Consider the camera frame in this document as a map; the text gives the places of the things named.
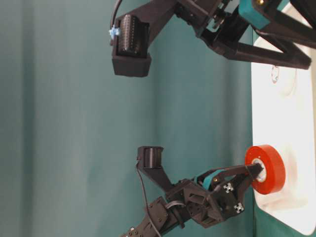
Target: screw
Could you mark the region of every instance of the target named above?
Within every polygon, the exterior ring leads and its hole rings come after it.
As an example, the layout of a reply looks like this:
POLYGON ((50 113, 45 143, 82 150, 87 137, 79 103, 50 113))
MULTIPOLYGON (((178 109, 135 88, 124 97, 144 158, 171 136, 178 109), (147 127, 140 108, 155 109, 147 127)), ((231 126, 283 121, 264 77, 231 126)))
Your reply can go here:
POLYGON ((257 4, 262 6, 263 4, 265 4, 265 0, 257 0, 257 4))

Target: white surface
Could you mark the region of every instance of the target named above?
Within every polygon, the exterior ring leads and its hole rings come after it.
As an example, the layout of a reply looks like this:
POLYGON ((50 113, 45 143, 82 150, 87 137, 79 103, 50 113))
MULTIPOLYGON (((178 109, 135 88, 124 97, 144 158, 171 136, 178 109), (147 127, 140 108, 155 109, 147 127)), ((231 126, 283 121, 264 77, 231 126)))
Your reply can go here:
MULTIPOLYGON (((290 4, 284 11, 303 22, 290 4)), ((255 45, 273 48, 262 38, 255 45)), ((255 192, 255 198, 265 212, 311 235, 316 227, 316 51, 301 48, 312 57, 309 70, 252 64, 253 143, 276 148, 286 170, 280 192, 255 192)))

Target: green backdrop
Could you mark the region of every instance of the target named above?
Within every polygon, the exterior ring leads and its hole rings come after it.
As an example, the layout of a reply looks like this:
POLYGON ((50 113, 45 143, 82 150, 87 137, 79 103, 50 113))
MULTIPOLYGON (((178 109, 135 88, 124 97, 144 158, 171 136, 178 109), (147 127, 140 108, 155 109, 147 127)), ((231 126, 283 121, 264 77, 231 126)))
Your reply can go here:
MULTIPOLYGON (((173 18, 144 79, 114 76, 114 1, 0 6, 0 236, 118 237, 142 220, 137 147, 165 147, 173 182, 242 164, 251 145, 250 64, 209 50, 173 18)), ((124 1, 121 12, 145 0, 124 1)), ((244 41, 252 42, 251 31, 244 41)), ((161 191, 145 180, 149 199, 161 191)), ((168 236, 252 236, 246 212, 168 236)))

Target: red tape roll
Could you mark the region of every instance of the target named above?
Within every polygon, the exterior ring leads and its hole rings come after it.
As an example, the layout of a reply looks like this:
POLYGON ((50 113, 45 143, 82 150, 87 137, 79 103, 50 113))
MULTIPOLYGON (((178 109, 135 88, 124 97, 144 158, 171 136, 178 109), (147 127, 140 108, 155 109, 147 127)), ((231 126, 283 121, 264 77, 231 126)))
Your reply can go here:
POLYGON ((285 167, 280 154, 269 145, 254 146, 248 149, 245 164, 260 163, 265 171, 252 183, 253 188, 261 194, 280 191, 285 183, 285 167))

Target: black cable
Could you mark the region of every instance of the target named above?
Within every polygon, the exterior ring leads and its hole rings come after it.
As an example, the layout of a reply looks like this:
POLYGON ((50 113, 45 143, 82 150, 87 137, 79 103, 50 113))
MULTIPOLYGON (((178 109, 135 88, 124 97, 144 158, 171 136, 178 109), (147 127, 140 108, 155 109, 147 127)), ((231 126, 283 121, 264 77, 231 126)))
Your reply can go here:
POLYGON ((112 27, 114 25, 114 21, 115 21, 115 18, 117 16, 117 12, 118 12, 119 6, 122 3, 122 1, 123 0, 117 0, 117 2, 114 5, 114 10, 113 10, 112 16, 111 16, 110 29, 112 29, 112 27))
POLYGON ((156 228, 156 226, 154 225, 153 223, 153 220, 152 218, 150 217, 150 213, 149 213, 149 209, 148 209, 148 202, 147 202, 147 196, 146 196, 146 191, 145 191, 145 185, 144 185, 144 182, 143 182, 143 178, 139 172, 139 169, 138 169, 138 162, 136 164, 136 171, 137 171, 137 174, 139 176, 139 180, 140 180, 140 183, 141 183, 141 186, 142 186, 142 191, 143 191, 143 199, 144 199, 144 202, 145 202, 145 206, 146 206, 146 213, 148 215, 148 219, 150 221, 150 223, 152 224, 152 227, 154 228, 154 230, 156 231, 158 237, 161 237, 161 234, 159 233, 158 229, 156 228))

